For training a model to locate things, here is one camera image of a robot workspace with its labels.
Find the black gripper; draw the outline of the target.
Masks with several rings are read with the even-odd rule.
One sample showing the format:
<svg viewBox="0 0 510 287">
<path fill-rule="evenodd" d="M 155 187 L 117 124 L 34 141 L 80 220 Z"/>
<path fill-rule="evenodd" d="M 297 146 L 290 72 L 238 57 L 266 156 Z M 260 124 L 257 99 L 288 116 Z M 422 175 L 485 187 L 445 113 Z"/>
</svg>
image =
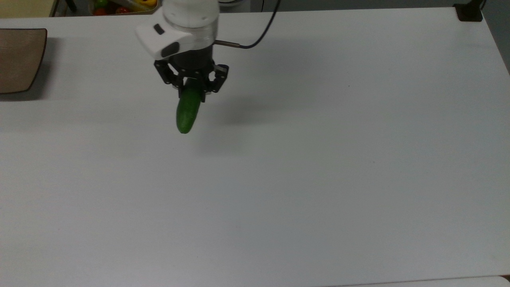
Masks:
<svg viewBox="0 0 510 287">
<path fill-rule="evenodd" d="M 196 71 L 202 73 L 202 103 L 206 101 L 207 95 L 220 91 L 230 70 L 226 64 L 214 63 L 213 47 L 176 54 L 171 56 L 171 61 L 169 59 L 155 60 L 153 65 L 163 82 L 177 89 L 178 98 L 182 96 L 184 76 Z"/>
</svg>

